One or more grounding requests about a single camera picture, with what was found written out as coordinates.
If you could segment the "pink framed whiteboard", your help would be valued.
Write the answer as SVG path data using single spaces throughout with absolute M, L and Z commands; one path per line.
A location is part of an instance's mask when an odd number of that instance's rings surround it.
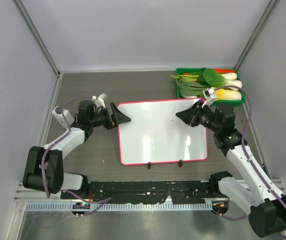
M 122 102 L 131 120 L 118 126 L 120 162 L 125 166 L 203 161 L 208 158 L 207 129 L 190 127 L 176 113 L 198 98 Z

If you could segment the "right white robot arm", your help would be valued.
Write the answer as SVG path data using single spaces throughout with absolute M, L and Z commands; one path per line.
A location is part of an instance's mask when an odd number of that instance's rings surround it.
M 253 156 L 244 136 L 235 128 L 233 106 L 222 103 L 212 111 L 196 102 L 176 116 L 190 127 L 199 125 L 213 131 L 214 142 L 237 168 L 247 187 L 227 171 L 210 176 L 209 193 L 230 197 L 247 215 L 255 234 L 263 238 L 286 231 L 286 195 L 268 177 Z

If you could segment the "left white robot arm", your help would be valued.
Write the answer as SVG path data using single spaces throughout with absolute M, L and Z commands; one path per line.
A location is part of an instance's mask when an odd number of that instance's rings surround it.
M 80 103 L 75 116 L 70 115 L 65 107 L 57 107 L 53 111 L 66 131 L 49 144 L 30 148 L 23 176 L 25 188 L 42 191 L 47 197 L 58 192 L 66 192 L 80 200 L 88 196 L 87 176 L 65 172 L 65 157 L 85 143 L 94 128 L 103 126 L 109 130 L 129 123 L 131 119 L 120 112 L 113 102 L 110 104 L 112 114 L 109 114 L 103 102 L 95 103 L 84 97 L 78 100 Z

